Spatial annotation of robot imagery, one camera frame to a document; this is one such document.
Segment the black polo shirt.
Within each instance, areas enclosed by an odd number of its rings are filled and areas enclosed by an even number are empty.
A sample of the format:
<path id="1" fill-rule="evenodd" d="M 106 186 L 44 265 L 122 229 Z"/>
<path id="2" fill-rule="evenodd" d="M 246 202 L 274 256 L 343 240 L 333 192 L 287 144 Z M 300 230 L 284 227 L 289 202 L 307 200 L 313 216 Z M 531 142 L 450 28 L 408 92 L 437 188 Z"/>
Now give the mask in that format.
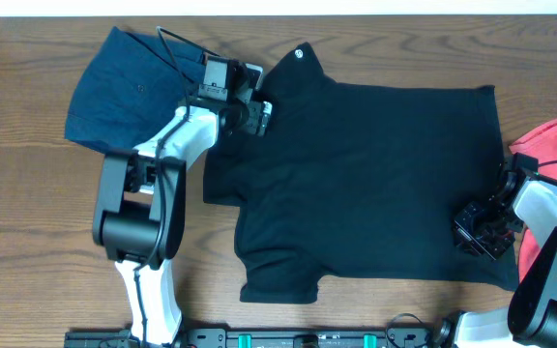
<path id="1" fill-rule="evenodd" d="M 311 304 L 324 276 L 518 284 L 454 244 L 454 217 L 487 197 L 503 145 L 494 89 L 337 82 L 308 43 L 265 76 L 267 133 L 207 154 L 203 198 L 236 206 L 234 248 L 249 303 Z"/>

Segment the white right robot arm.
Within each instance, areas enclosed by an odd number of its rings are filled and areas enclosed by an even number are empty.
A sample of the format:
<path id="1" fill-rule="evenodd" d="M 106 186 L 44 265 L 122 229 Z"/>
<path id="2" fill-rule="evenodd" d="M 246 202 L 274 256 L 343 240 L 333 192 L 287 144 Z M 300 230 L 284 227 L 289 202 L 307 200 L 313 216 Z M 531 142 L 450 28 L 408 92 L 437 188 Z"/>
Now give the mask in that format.
<path id="1" fill-rule="evenodd" d="M 557 181 L 535 162 L 509 166 L 486 204 L 471 203 L 454 223 L 464 246 L 490 258 L 510 247 L 519 226 L 541 249 L 509 306 L 459 314 L 441 346 L 557 347 Z"/>

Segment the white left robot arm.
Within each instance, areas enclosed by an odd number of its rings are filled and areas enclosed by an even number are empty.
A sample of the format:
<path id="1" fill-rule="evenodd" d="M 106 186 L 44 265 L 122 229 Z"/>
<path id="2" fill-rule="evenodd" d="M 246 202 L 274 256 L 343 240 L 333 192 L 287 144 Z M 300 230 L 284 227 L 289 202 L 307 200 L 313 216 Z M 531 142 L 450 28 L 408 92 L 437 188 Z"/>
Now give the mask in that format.
<path id="1" fill-rule="evenodd" d="M 186 217 L 186 176 L 200 155 L 234 132 L 262 136 L 268 101 L 197 99 L 177 107 L 153 137 L 129 151 L 105 155 L 93 220 L 93 238 L 124 280 L 132 326 L 100 346 L 169 347 L 182 313 L 172 261 Z"/>

